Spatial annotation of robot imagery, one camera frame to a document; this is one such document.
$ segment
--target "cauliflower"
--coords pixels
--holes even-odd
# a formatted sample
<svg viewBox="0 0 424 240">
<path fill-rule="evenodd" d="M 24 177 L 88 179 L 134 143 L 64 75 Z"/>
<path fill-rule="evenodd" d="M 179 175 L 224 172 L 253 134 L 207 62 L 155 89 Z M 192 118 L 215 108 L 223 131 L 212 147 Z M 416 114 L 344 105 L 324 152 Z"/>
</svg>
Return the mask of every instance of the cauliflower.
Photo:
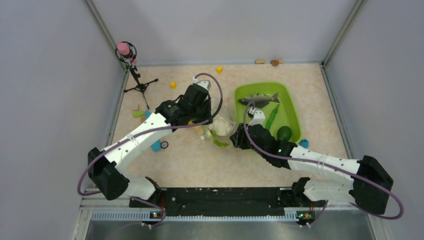
<svg viewBox="0 0 424 240">
<path fill-rule="evenodd" d="M 227 136 L 234 131 L 234 125 L 228 122 L 223 116 L 217 115 L 212 124 L 207 126 L 207 133 L 209 130 L 215 131 L 218 136 Z"/>
</svg>

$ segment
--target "green pepper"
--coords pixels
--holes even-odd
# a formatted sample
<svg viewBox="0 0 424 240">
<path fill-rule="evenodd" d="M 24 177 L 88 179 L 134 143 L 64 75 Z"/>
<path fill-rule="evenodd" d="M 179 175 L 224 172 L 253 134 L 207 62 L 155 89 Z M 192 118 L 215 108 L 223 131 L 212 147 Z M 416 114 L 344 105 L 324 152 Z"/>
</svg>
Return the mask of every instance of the green pepper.
<svg viewBox="0 0 424 240">
<path fill-rule="evenodd" d="M 269 118 L 268 118 L 268 121 L 266 122 L 266 129 L 270 129 L 271 128 L 271 125 L 273 124 L 273 121 L 274 121 L 274 119 L 276 118 L 276 115 L 277 115 L 277 113 L 278 113 L 278 107 L 279 107 L 280 105 L 278 104 L 275 108 L 274 108 L 274 110 L 272 110 L 272 112 L 271 112 L 271 114 L 269 115 Z"/>
</svg>

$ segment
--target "pink microphone cover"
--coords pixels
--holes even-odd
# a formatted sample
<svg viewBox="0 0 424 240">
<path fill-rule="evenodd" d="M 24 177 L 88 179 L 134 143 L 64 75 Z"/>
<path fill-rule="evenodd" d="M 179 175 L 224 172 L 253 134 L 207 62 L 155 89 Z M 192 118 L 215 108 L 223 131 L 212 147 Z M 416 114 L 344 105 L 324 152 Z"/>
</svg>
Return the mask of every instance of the pink microphone cover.
<svg viewBox="0 0 424 240">
<path fill-rule="evenodd" d="M 118 43 L 116 48 L 118 49 L 118 52 L 122 55 L 128 55 L 130 53 L 130 48 L 127 46 L 126 43 L 120 42 Z"/>
<path fill-rule="evenodd" d="M 137 64 L 137 59 L 134 59 L 132 57 L 128 58 L 128 60 L 132 63 L 132 64 Z"/>
</svg>

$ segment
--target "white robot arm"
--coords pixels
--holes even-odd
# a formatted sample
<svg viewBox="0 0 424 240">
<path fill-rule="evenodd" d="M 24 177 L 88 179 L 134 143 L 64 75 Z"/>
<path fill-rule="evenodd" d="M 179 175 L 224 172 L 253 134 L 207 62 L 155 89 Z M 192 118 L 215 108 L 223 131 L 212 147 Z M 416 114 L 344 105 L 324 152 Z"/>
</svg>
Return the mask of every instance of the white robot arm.
<svg viewBox="0 0 424 240">
<path fill-rule="evenodd" d="M 386 210 L 389 195 L 373 186 L 352 178 L 341 171 L 334 170 L 326 165 L 336 166 L 351 174 L 369 179 L 389 191 L 393 180 L 377 160 L 371 156 L 361 159 L 344 159 L 313 152 L 296 143 L 275 140 L 270 132 L 262 127 L 265 114 L 259 108 L 251 108 L 248 115 L 252 117 L 248 124 L 249 136 L 261 149 L 268 153 L 295 159 L 313 160 L 318 162 L 282 160 L 263 154 L 252 146 L 247 140 L 243 124 L 239 125 L 237 132 L 230 137 L 234 147 L 241 149 L 253 149 L 267 162 L 278 168 L 290 170 L 308 171 L 325 179 L 310 179 L 302 177 L 292 186 L 293 194 L 297 195 L 298 202 L 330 200 L 345 203 L 356 203 L 361 208 L 374 214 L 383 214 Z"/>
<path fill-rule="evenodd" d="M 105 147 L 101 151 L 114 148 L 100 158 L 88 172 L 88 176 L 97 185 L 106 199 L 113 200 L 124 195 L 149 199 L 156 191 L 153 181 L 145 177 L 130 176 L 126 173 L 130 163 L 154 142 L 171 134 L 176 129 L 158 129 L 171 126 L 187 125 L 189 121 L 199 123 L 211 118 L 211 99 L 208 80 L 197 81 L 187 88 L 184 95 L 179 96 L 178 102 L 164 101 L 145 122 L 128 133 L 118 142 Z M 137 138 L 137 134 L 146 132 Z M 88 153 L 88 163 L 93 161 L 100 151 L 93 148 Z"/>
</svg>

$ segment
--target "green vegetable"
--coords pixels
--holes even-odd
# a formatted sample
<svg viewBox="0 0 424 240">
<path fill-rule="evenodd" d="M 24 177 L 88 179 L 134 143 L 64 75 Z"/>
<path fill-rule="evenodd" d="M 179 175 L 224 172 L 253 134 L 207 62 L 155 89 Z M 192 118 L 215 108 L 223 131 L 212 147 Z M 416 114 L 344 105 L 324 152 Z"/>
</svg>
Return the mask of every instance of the green vegetable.
<svg viewBox="0 0 424 240">
<path fill-rule="evenodd" d="M 220 148 L 224 148 L 224 147 L 226 147 L 226 146 L 230 145 L 230 144 L 228 144 L 228 143 L 226 143 L 226 142 L 220 142 L 220 141 L 218 141 L 218 134 L 217 134 L 214 130 L 209 130 L 209 132 L 210 132 L 210 134 L 212 134 L 212 137 L 213 137 L 213 143 L 214 143 L 216 146 L 218 146 L 218 147 L 220 147 Z"/>
<path fill-rule="evenodd" d="M 144 114 L 145 114 L 145 111 L 135 111 L 135 112 L 132 113 L 132 116 L 134 118 L 139 118 L 139 117 L 143 116 Z"/>
<path fill-rule="evenodd" d="M 271 128 L 271 125 L 273 124 L 273 121 L 274 121 L 274 119 L 276 118 L 276 115 L 277 115 L 277 113 L 278 113 L 278 107 L 279 107 L 280 105 L 278 104 L 275 108 L 274 108 L 274 110 L 272 110 L 272 112 L 271 112 L 271 114 L 269 115 L 269 118 L 268 118 L 268 121 L 266 122 L 266 129 L 270 129 Z"/>
<path fill-rule="evenodd" d="M 282 126 L 278 129 L 277 140 L 289 141 L 292 138 L 292 129 L 289 126 Z"/>
</svg>

